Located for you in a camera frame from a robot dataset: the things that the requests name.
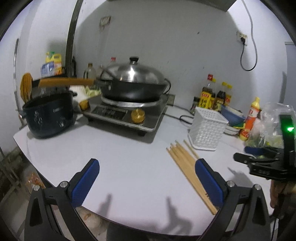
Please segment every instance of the white plastic basket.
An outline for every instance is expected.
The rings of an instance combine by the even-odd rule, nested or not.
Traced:
[[[219,112],[196,107],[188,134],[192,146],[201,150],[216,150],[228,120]]]

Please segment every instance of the white table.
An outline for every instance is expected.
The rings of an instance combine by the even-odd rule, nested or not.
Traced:
[[[167,113],[185,114],[173,107]],[[88,124],[82,117],[53,138],[36,139],[25,127],[14,139],[54,186],[70,180],[91,158],[99,160],[100,173],[83,203],[98,215],[154,233],[200,235],[214,216],[165,150],[175,140],[188,140],[187,134],[187,125],[167,116],[156,132],[144,137],[106,122]],[[233,154],[243,153],[243,147],[237,137],[223,134],[216,151],[197,153],[225,180],[248,187],[260,184],[272,213],[270,181],[250,175],[246,165],[233,160]]]

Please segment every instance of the wall switch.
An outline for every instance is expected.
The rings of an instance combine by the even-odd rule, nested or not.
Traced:
[[[102,17],[100,21],[100,27],[105,27],[106,25],[109,25],[111,20],[111,16]]]
[[[167,94],[167,96],[168,96],[167,105],[174,105],[176,95]]]
[[[248,36],[246,34],[243,34],[241,31],[238,30],[237,31],[237,41],[242,44],[241,38],[244,38],[246,40],[245,46],[248,46],[248,41],[247,41]]]

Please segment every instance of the green led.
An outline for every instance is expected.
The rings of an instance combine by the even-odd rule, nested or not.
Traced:
[[[291,132],[291,131],[293,131],[294,130],[294,127],[288,127],[287,128],[287,131],[289,131],[289,132]]]

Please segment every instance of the yellow detergent bottle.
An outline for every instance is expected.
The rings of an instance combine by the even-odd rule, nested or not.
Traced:
[[[60,53],[47,52],[45,63],[54,63],[54,75],[62,74],[62,55]]]
[[[256,97],[255,101],[251,104],[251,109],[249,111],[248,117],[246,119],[246,124],[244,129],[242,129],[241,133],[239,134],[239,138],[242,141],[246,141],[249,138],[249,133],[252,130],[254,126],[254,122],[257,118],[257,115],[260,111],[260,104],[259,104],[260,98]]]

